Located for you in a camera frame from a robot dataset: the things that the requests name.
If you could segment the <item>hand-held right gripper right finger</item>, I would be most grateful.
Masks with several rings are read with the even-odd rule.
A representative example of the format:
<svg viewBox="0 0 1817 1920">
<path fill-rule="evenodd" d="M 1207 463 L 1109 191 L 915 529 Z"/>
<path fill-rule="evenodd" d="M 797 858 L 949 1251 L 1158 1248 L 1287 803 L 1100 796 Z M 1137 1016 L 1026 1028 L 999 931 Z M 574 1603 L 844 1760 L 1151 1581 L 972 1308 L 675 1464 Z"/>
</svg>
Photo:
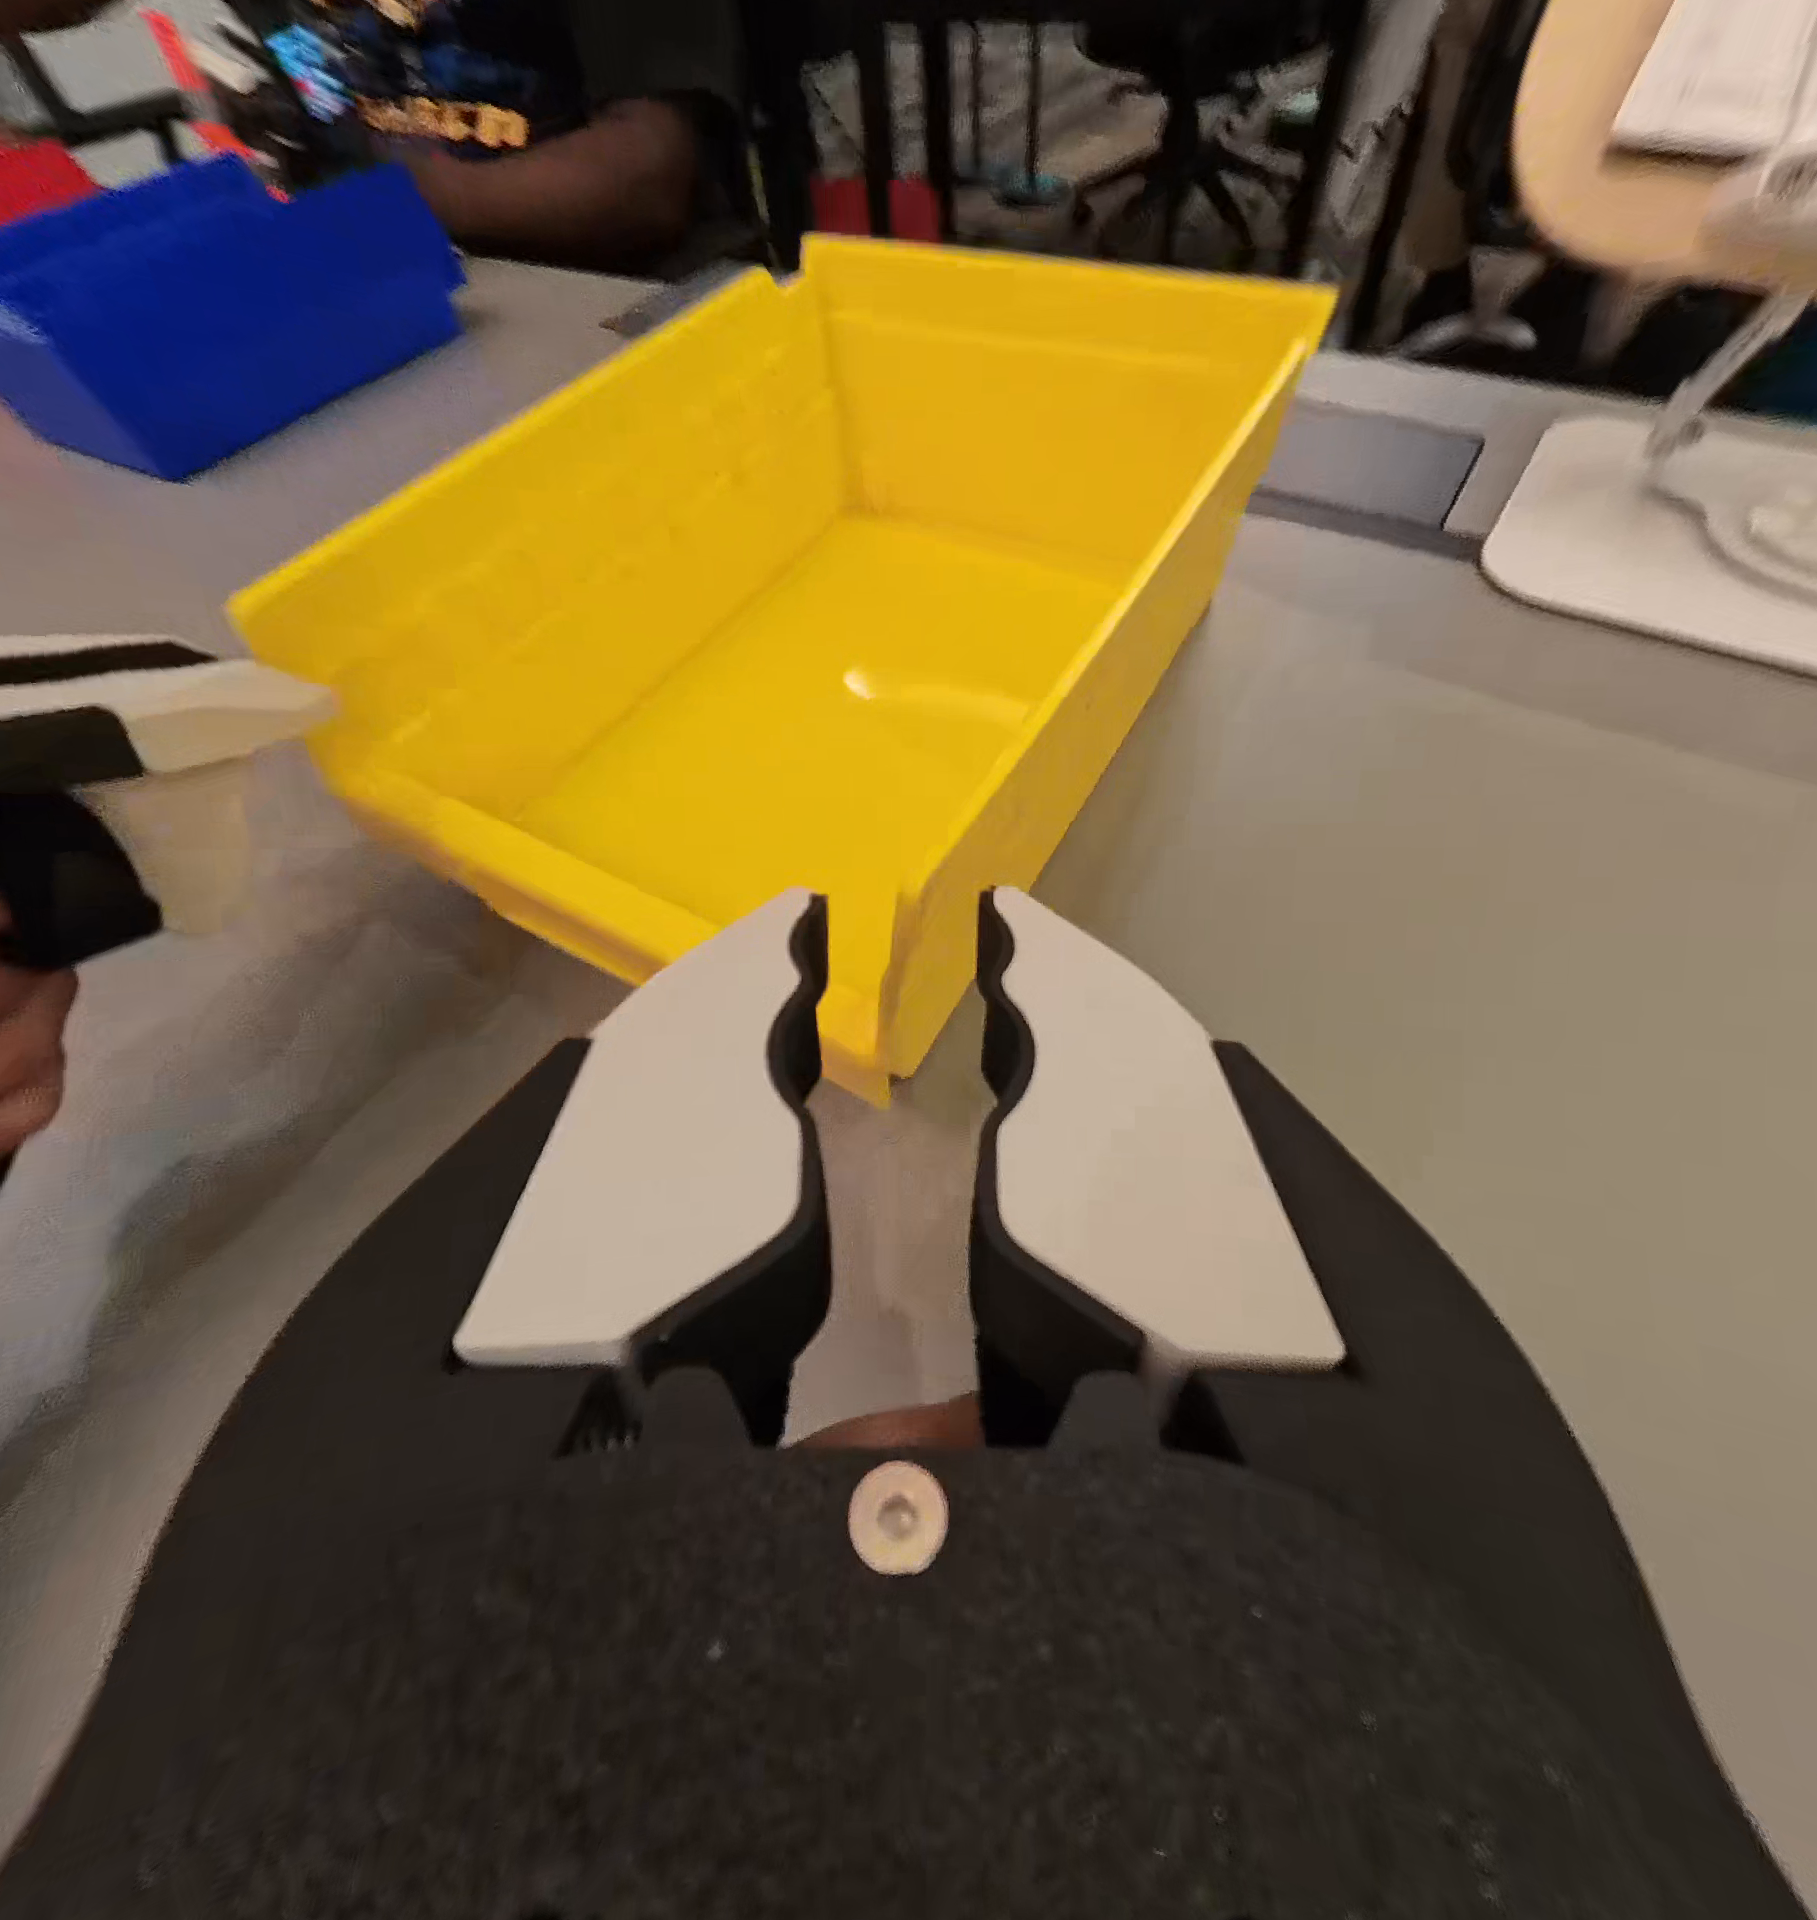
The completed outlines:
<svg viewBox="0 0 1817 1920">
<path fill-rule="evenodd" d="M 1346 1339 L 1203 1022 L 1012 886 L 981 893 L 976 979 L 988 1442 L 1044 1447 L 1095 1378 L 1131 1381 L 1161 1426 L 1212 1373 L 1335 1373 Z"/>
</svg>

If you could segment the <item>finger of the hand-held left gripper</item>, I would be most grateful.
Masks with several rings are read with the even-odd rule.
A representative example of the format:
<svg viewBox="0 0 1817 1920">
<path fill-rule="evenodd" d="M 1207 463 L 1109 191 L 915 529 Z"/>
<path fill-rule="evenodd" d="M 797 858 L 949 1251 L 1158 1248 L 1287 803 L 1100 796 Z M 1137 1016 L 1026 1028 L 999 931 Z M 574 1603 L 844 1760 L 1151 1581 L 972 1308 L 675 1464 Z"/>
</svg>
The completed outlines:
<svg viewBox="0 0 1817 1920">
<path fill-rule="evenodd" d="M 238 755 L 78 790 L 78 799 L 128 854 L 166 931 L 207 937 L 247 909 L 250 775 L 253 760 Z"/>
<path fill-rule="evenodd" d="M 125 692 L 125 732 L 151 779 L 247 760 L 304 739 L 334 714 L 333 688 L 253 659 L 140 674 Z"/>
</svg>

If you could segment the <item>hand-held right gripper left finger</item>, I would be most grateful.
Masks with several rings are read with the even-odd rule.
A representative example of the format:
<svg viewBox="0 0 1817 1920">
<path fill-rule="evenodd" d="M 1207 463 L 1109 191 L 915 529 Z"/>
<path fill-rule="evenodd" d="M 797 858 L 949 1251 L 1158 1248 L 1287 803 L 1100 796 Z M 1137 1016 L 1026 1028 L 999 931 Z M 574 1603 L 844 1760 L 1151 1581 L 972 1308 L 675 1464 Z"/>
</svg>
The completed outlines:
<svg viewBox="0 0 1817 1920">
<path fill-rule="evenodd" d="M 449 1339 L 478 1372 L 685 1368 L 775 1448 L 831 1301 L 810 1093 L 828 905 L 791 887 L 596 1025 Z"/>
</svg>

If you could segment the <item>yellow plastic box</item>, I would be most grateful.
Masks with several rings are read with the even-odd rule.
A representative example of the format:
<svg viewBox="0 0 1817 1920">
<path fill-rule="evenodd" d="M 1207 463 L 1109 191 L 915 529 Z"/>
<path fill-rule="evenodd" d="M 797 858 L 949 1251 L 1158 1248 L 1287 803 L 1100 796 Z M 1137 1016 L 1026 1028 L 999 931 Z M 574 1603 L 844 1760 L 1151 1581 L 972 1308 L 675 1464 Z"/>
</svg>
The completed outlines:
<svg viewBox="0 0 1817 1920">
<path fill-rule="evenodd" d="M 826 900 L 888 1105 L 1203 620 L 1332 285 L 813 234 L 229 600 L 321 776 L 629 984 Z"/>
</svg>

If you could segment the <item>blue plastic box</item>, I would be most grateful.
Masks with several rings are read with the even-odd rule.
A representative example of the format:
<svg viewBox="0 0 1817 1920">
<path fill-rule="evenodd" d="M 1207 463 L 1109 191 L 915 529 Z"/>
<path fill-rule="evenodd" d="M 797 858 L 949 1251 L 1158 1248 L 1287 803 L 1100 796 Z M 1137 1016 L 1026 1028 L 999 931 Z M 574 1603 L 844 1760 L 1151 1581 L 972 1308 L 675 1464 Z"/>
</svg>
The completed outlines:
<svg viewBox="0 0 1817 1920">
<path fill-rule="evenodd" d="M 0 401 L 181 481 L 456 338 L 465 279 L 396 166 L 280 200 L 187 163 L 0 226 Z"/>
</svg>

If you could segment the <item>red container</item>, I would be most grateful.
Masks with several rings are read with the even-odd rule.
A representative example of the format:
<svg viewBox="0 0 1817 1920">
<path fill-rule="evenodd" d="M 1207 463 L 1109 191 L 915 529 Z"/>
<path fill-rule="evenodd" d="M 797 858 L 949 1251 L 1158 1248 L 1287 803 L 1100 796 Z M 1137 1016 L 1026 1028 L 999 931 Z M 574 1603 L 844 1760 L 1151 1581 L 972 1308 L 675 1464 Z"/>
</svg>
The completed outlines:
<svg viewBox="0 0 1817 1920">
<path fill-rule="evenodd" d="M 54 137 L 0 129 L 0 228 L 98 193 L 98 179 Z"/>
</svg>

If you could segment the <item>wooden board with instruction poster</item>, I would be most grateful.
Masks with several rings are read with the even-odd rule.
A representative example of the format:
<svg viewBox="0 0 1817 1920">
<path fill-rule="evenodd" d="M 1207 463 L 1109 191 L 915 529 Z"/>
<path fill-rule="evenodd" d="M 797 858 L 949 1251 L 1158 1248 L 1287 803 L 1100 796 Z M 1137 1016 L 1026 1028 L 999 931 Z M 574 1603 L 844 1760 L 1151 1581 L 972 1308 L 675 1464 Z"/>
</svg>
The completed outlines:
<svg viewBox="0 0 1817 1920">
<path fill-rule="evenodd" d="M 1720 179 L 1708 163 L 1615 154 L 1615 111 L 1669 10 L 1666 2 L 1547 3 L 1514 117 L 1523 213 L 1570 261 L 1633 283 L 1817 294 L 1815 253 L 1708 229 Z"/>
</svg>

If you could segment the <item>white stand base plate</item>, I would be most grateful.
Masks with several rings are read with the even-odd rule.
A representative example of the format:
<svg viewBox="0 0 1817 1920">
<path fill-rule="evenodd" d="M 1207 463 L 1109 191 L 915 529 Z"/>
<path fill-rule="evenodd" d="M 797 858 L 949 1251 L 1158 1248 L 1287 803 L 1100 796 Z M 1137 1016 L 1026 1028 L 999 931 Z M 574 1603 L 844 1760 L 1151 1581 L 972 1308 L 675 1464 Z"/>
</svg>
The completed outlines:
<svg viewBox="0 0 1817 1920">
<path fill-rule="evenodd" d="M 1767 297 L 1648 425 L 1549 425 L 1480 549 L 1488 582 L 1540 612 L 1817 681 L 1817 436 L 1711 413 L 1809 303 Z"/>
</svg>

